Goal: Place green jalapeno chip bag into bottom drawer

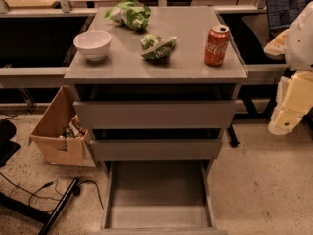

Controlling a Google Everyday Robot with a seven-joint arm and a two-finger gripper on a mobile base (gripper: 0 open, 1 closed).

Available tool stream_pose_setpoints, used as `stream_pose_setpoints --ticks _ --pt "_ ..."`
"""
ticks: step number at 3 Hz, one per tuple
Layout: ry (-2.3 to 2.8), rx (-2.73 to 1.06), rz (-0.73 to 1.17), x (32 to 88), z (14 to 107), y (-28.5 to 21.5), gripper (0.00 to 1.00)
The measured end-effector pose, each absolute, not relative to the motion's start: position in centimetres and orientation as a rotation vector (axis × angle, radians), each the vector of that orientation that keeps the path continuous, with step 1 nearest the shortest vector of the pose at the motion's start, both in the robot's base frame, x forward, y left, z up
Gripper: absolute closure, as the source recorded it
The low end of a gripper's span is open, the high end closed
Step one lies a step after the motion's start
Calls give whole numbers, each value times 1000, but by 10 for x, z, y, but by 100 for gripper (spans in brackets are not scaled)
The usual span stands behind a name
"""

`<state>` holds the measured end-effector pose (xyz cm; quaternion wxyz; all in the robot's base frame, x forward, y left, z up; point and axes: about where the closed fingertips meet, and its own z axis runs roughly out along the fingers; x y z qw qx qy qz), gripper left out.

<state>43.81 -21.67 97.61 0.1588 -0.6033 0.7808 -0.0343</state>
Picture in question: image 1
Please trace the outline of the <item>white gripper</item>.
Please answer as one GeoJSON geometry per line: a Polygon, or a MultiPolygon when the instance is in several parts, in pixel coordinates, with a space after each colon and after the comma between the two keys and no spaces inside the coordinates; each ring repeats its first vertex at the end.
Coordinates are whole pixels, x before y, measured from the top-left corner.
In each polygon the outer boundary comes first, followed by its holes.
{"type": "Polygon", "coordinates": [[[298,70],[291,78],[282,76],[276,102],[268,130],[275,135],[286,135],[313,108],[313,72],[298,70]]]}

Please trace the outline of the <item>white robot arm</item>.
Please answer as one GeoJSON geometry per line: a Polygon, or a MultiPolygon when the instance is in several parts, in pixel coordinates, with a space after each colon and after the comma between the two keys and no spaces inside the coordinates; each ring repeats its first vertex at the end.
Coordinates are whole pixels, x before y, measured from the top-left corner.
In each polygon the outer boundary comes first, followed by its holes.
{"type": "Polygon", "coordinates": [[[288,30],[264,47],[268,54],[284,54],[288,67],[295,71],[291,78],[281,77],[276,107],[268,130],[286,135],[313,108],[313,2],[293,21],[288,30]]]}

